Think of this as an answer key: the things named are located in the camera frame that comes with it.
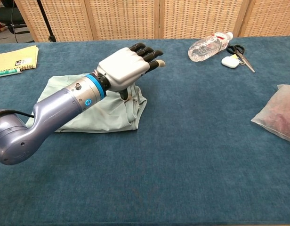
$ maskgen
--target blue tablecloth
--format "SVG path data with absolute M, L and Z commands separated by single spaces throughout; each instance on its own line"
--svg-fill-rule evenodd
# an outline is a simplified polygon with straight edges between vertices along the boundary
M 256 73 L 222 66 L 226 51 L 192 62 L 191 39 L 0 45 L 40 49 L 36 69 L 0 78 L 0 108 L 30 113 L 50 77 L 139 41 L 166 62 L 137 81 L 139 129 L 52 134 L 27 161 L 0 163 L 0 225 L 290 224 L 290 142 L 250 122 L 290 84 L 290 37 L 231 41 Z

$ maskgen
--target plastic water bottle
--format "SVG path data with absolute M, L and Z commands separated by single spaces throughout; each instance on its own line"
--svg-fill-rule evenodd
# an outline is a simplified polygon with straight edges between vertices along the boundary
M 231 32 L 216 32 L 192 44 L 188 50 L 188 56 L 194 62 L 206 60 L 224 50 L 232 38 Z

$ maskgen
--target robotic hand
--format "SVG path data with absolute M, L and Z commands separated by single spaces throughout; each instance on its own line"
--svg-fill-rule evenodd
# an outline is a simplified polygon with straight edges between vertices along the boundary
M 165 66 L 164 61 L 154 60 L 162 54 L 143 43 L 122 48 L 102 60 L 93 73 L 36 103 L 34 116 L 0 110 L 0 162 L 13 165 L 30 158 L 50 134 L 102 100 L 107 90 L 127 99 L 128 86 L 149 71 Z M 32 127 L 27 128 L 16 114 L 34 117 Z

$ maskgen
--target notebook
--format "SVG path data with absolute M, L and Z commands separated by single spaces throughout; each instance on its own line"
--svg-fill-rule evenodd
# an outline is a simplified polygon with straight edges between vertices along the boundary
M 0 53 L 0 72 L 36 68 L 38 47 L 29 46 L 11 52 Z

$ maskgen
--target scissor blade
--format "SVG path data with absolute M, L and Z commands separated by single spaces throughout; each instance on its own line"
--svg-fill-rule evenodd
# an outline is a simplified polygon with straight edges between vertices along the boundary
M 250 65 L 250 63 L 248 62 L 248 60 L 242 55 L 239 54 L 239 57 L 241 58 L 241 60 L 248 66 L 248 68 L 255 73 L 254 68 L 252 67 L 252 65 Z

